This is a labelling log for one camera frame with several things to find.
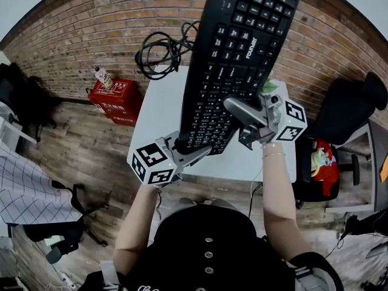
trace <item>keyboard brand logo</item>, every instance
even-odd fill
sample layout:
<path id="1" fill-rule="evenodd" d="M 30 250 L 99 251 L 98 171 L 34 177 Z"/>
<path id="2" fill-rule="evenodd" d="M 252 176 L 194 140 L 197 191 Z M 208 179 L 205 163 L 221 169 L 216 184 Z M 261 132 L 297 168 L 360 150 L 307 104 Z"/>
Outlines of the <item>keyboard brand logo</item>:
<path id="1" fill-rule="evenodd" d="M 255 49 L 256 43 L 257 43 L 257 39 L 255 37 L 253 37 L 252 38 L 252 43 L 250 44 L 250 47 L 248 49 L 248 53 L 247 53 L 247 56 L 246 56 L 247 59 L 250 59 L 250 57 L 251 57 L 251 55 L 253 53 L 253 50 Z"/>

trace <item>human arm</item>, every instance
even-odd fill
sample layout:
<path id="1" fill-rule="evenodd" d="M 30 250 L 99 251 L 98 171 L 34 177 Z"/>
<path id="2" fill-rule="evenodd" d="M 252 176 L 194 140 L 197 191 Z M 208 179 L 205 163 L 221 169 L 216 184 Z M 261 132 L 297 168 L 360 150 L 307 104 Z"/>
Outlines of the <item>human arm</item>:
<path id="1" fill-rule="evenodd" d="M 113 262 L 118 272 L 127 275 L 147 248 L 158 189 L 140 186 L 116 240 Z"/>
<path id="2" fill-rule="evenodd" d="M 296 224 L 295 199 L 281 143 L 263 145 L 264 227 L 272 247 L 285 260 L 311 252 Z"/>

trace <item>chair armrest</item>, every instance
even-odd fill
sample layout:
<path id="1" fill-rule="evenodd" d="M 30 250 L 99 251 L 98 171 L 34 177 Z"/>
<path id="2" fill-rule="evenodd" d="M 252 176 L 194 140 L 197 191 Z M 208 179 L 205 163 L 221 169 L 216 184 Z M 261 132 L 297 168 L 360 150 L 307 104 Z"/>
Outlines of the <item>chair armrest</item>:
<path id="1" fill-rule="evenodd" d="M 304 182 L 311 182 L 311 151 L 314 139 L 300 138 L 295 142 L 297 177 Z"/>
<path id="2" fill-rule="evenodd" d="M 358 163 L 358 157 L 352 154 L 353 164 L 353 185 L 358 186 L 360 184 L 360 164 Z"/>

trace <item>shirt button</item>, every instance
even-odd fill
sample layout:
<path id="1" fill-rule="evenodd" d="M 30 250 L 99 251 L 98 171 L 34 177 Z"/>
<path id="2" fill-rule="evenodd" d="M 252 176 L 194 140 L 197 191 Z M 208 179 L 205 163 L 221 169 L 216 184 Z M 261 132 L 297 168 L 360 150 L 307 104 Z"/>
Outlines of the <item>shirt button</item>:
<path id="1" fill-rule="evenodd" d="M 206 267 L 205 272 L 208 274 L 212 274 L 212 273 L 214 273 L 214 270 L 211 267 Z"/>

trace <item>orange object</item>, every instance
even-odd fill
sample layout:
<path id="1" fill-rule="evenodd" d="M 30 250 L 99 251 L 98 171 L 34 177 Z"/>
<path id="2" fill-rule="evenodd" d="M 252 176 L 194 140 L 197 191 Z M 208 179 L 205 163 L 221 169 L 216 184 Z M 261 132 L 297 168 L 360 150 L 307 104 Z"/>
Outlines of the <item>orange object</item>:
<path id="1" fill-rule="evenodd" d="M 88 95 L 89 100 L 116 124 L 135 126 L 143 102 L 142 94 L 132 80 L 112 81 L 109 89 L 97 81 Z"/>
<path id="2" fill-rule="evenodd" d="M 380 181 L 383 183 L 388 177 L 388 156 L 384 161 L 383 168 L 380 171 Z"/>

